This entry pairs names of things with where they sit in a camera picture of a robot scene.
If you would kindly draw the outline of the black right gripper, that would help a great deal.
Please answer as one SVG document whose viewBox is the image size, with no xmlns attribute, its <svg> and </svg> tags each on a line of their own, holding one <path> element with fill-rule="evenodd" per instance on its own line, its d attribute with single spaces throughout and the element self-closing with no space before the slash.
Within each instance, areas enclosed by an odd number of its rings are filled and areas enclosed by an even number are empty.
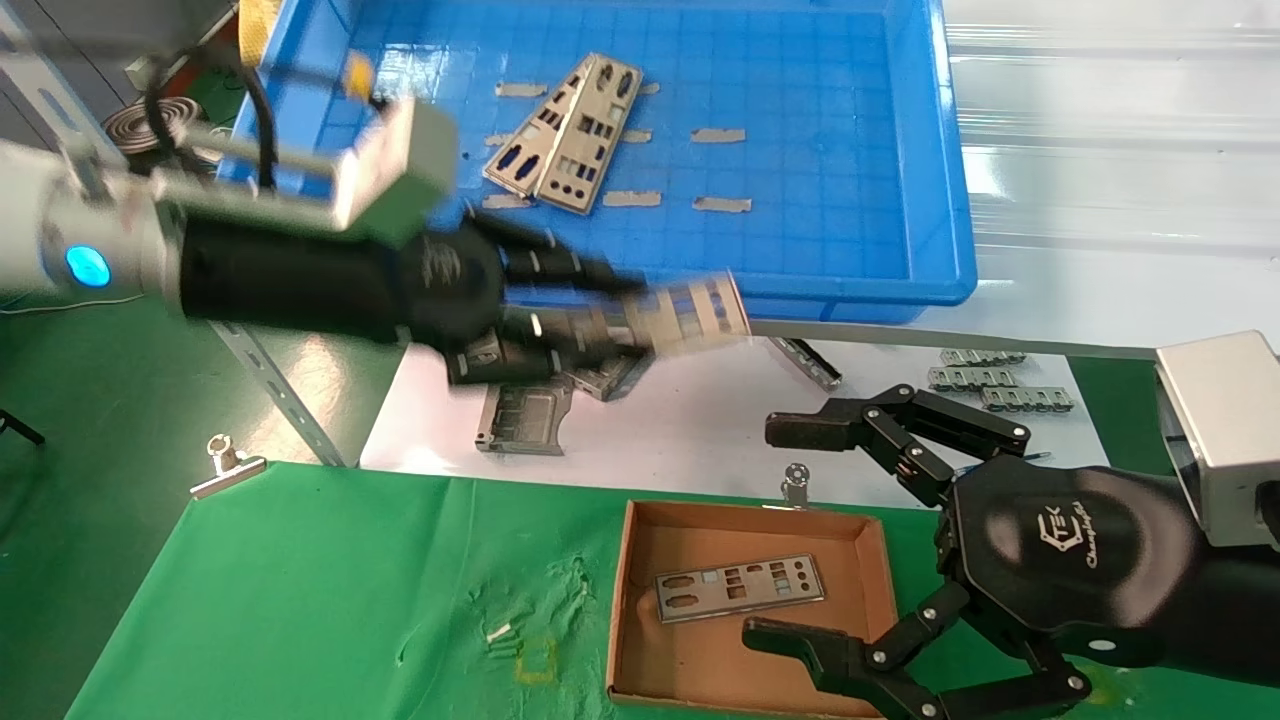
<svg viewBox="0 0 1280 720">
<path fill-rule="evenodd" d="M 983 466 L 955 469 L 920 439 Z M 913 386 L 772 413 L 776 448 L 863 450 L 925 506 L 945 506 L 955 543 L 943 583 L 878 641 L 746 618 L 742 643 L 800 661 L 817 691 L 864 700 L 886 719 L 1051 719 L 1092 683 L 1061 653 L 1117 666 L 1162 662 L 1165 614 L 1201 556 L 1201 529 L 1166 478 L 1024 462 L 1030 432 Z M 909 664 L 964 619 L 1028 674 L 934 693 Z"/>
</svg>

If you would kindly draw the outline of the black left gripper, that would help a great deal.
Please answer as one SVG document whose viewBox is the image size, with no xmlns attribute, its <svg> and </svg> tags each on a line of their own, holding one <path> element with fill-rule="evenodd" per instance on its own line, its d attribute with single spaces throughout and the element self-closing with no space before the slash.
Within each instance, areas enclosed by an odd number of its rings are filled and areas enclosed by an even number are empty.
<svg viewBox="0 0 1280 720">
<path fill-rule="evenodd" d="M 396 297 L 410 341 L 451 351 L 452 386 L 541 383 L 655 354 L 620 310 L 504 307 L 500 314 L 506 279 L 608 297 L 646 288 L 643 275 L 495 213 L 472 210 L 470 225 L 425 231 L 396 255 Z"/>
</svg>

